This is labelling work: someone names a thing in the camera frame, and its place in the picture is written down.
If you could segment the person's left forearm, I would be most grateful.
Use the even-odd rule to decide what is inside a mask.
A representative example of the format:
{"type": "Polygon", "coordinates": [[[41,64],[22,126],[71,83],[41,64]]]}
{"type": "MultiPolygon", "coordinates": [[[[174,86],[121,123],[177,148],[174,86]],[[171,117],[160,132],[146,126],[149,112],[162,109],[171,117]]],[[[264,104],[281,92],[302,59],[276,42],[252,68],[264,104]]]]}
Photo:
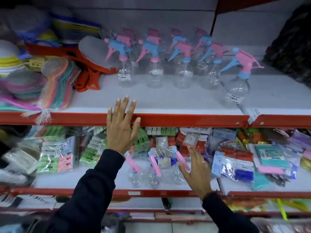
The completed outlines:
{"type": "Polygon", "coordinates": [[[52,215],[45,233],[100,233],[124,162],[123,156],[105,149],[95,167],[80,178],[71,198],[52,215]]]}

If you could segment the white price label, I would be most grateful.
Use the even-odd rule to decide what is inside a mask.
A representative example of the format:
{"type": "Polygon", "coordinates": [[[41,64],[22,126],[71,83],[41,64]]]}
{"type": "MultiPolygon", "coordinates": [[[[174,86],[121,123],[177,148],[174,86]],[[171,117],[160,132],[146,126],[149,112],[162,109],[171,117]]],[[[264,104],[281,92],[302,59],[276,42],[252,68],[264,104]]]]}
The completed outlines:
{"type": "Polygon", "coordinates": [[[249,116],[248,124],[251,125],[261,115],[260,111],[256,108],[246,108],[244,113],[249,116]]]}

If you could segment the red clothes peg packet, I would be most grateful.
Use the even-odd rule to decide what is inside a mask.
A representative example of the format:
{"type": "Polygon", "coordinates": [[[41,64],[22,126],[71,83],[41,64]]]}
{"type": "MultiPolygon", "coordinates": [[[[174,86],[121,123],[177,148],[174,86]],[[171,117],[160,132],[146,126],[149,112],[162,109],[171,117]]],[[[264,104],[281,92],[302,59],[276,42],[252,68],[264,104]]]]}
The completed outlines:
{"type": "Polygon", "coordinates": [[[190,158],[188,147],[198,150],[202,155],[208,154],[208,134],[195,133],[181,129],[176,140],[179,145],[179,152],[184,158],[190,158]]]}

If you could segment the person's right hand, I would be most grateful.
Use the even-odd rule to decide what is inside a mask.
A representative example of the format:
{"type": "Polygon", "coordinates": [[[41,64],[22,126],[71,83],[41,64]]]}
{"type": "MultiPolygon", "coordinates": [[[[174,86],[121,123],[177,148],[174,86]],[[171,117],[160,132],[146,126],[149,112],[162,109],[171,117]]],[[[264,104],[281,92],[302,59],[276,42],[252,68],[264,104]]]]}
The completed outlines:
{"type": "Polygon", "coordinates": [[[204,160],[201,153],[188,147],[191,157],[190,178],[185,178],[190,188],[197,194],[201,201],[213,192],[211,188],[211,171],[208,163],[204,160]]]}

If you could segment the short red metal shelf rail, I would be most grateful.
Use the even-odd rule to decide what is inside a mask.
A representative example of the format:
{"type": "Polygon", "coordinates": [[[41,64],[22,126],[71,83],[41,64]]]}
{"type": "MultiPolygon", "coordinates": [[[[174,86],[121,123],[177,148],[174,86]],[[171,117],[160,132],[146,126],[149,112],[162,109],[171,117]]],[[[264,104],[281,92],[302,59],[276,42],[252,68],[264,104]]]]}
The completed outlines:
{"type": "Polygon", "coordinates": [[[311,115],[261,114],[249,125],[251,128],[311,129],[311,115]]]}

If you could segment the long red metal shelf rail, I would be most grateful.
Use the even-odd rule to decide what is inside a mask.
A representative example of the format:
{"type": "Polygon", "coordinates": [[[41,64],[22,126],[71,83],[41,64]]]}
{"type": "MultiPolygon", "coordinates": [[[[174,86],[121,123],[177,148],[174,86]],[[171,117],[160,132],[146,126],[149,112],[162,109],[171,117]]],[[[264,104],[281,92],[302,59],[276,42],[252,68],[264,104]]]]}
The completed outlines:
{"type": "MultiPolygon", "coordinates": [[[[36,115],[22,117],[21,112],[0,112],[0,125],[35,125],[36,115]]],[[[51,113],[49,125],[105,126],[106,113],[51,113]]],[[[195,115],[195,114],[134,114],[132,122],[141,118],[142,127],[247,127],[246,115],[195,115]]]]}

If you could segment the dark bundled scrubber pack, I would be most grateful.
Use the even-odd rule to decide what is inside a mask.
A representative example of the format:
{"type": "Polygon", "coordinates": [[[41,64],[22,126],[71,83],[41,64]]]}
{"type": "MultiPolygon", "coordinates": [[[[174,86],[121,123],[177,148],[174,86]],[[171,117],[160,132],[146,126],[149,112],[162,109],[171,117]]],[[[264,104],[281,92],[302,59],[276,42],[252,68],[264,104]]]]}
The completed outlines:
{"type": "Polygon", "coordinates": [[[263,61],[311,89],[311,2],[293,11],[263,61]]]}

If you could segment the pile of colourful packaged goods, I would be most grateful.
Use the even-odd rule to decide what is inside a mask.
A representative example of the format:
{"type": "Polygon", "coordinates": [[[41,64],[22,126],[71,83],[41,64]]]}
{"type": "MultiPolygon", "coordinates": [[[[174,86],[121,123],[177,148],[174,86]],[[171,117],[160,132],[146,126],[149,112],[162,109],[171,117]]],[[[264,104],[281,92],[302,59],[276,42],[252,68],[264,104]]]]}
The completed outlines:
{"type": "Polygon", "coordinates": [[[232,211],[249,214],[311,214],[311,199],[232,199],[225,201],[232,211]]]}

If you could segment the pile of colourful mesh brushes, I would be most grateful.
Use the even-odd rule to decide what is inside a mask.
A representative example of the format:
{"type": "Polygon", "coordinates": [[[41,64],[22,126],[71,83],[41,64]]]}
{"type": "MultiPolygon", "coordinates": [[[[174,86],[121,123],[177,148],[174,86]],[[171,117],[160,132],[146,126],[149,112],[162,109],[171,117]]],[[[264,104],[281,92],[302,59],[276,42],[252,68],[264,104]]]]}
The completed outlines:
{"type": "MultiPolygon", "coordinates": [[[[50,50],[59,50],[62,46],[51,28],[50,16],[33,6],[16,6],[8,13],[7,22],[25,46],[44,46],[50,50]]],[[[51,122],[51,112],[68,107],[81,73],[73,59],[52,55],[39,72],[23,67],[9,73],[5,79],[8,93],[1,94],[1,99],[26,110],[23,117],[39,114],[36,124],[46,125],[51,122]]]]}

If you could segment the blue clothes peg packet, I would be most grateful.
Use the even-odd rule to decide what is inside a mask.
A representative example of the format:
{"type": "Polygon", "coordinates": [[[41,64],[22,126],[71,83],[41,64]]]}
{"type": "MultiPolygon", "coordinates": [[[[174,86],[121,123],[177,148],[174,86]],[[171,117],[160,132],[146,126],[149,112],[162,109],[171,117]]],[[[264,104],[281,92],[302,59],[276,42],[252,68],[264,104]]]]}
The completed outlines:
{"type": "Polygon", "coordinates": [[[215,177],[227,177],[233,181],[252,183],[254,181],[254,162],[249,158],[229,157],[224,152],[215,151],[211,168],[215,177]]]}

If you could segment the teal and pink packet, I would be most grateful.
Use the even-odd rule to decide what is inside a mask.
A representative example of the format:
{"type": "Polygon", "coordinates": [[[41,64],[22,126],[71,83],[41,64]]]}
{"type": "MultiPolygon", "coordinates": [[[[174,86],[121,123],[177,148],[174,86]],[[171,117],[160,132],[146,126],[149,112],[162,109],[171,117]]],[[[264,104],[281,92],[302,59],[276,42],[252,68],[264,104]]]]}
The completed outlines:
{"type": "Polygon", "coordinates": [[[253,154],[255,169],[261,174],[284,175],[290,168],[281,148],[270,144],[248,144],[247,149],[253,154]]]}

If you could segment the row of clear spray bottles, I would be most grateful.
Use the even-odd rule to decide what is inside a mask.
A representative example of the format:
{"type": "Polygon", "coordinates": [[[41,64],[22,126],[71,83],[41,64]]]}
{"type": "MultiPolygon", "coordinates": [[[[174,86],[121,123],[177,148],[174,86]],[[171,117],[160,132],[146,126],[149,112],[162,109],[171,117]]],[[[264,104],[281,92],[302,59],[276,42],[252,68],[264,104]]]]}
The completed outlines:
{"type": "MultiPolygon", "coordinates": [[[[123,35],[117,35],[116,40],[104,39],[108,44],[108,53],[106,60],[115,52],[119,52],[120,67],[117,69],[118,81],[123,87],[132,87],[138,81],[146,82],[149,88],[160,88],[163,81],[163,69],[161,68],[159,53],[163,49],[156,43],[150,40],[139,41],[142,45],[142,50],[137,58],[138,63],[146,53],[151,53],[150,67],[147,75],[137,77],[133,72],[133,66],[128,61],[128,54],[133,50],[122,39],[123,35]]],[[[222,57],[225,53],[223,45],[212,40],[209,35],[201,35],[197,45],[193,48],[185,38],[175,35],[170,48],[175,47],[173,54],[168,61],[175,59],[179,55],[183,55],[181,62],[176,68],[174,75],[174,86],[179,89],[187,89],[192,83],[194,72],[191,65],[191,54],[198,50],[201,46],[206,48],[203,55],[197,61],[197,69],[201,70],[200,85],[207,90],[216,90],[220,85],[223,85],[224,92],[218,96],[220,102],[224,106],[233,106],[241,104],[243,99],[250,91],[248,80],[251,75],[251,70],[262,66],[252,55],[234,48],[232,52],[234,57],[228,65],[221,67],[222,57]]]]}

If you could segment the pile of clothes peg packets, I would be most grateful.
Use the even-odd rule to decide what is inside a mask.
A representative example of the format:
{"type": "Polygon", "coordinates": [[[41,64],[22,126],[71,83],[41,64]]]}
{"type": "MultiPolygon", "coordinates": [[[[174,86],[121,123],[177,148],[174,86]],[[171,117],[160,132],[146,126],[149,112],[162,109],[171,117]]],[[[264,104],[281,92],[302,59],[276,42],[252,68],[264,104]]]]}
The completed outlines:
{"type": "MultiPolygon", "coordinates": [[[[179,151],[176,138],[181,129],[211,133],[211,128],[195,127],[140,129],[138,141],[129,153],[143,171],[142,185],[138,189],[132,187],[125,162],[117,174],[116,189],[152,189],[147,181],[148,152],[152,150],[162,173],[156,190],[190,190],[186,182],[177,185],[171,178],[170,147],[176,146],[179,151]]],[[[106,143],[106,127],[32,126],[15,150],[0,149],[0,186],[73,189],[85,172],[98,163],[106,143]]],[[[203,156],[208,162],[213,161],[209,153],[203,156]]]]}

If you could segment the person's left hand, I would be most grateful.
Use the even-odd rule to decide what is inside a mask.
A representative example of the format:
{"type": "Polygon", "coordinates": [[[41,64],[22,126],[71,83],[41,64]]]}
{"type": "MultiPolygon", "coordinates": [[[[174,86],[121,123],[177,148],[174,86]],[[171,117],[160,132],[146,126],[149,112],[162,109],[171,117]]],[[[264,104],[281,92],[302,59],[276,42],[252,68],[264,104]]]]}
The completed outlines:
{"type": "Polygon", "coordinates": [[[130,103],[125,117],[122,118],[122,102],[118,98],[113,109],[113,121],[107,123],[107,148],[119,151],[125,154],[135,143],[137,137],[131,137],[132,127],[131,120],[137,101],[134,99],[130,103]]]}

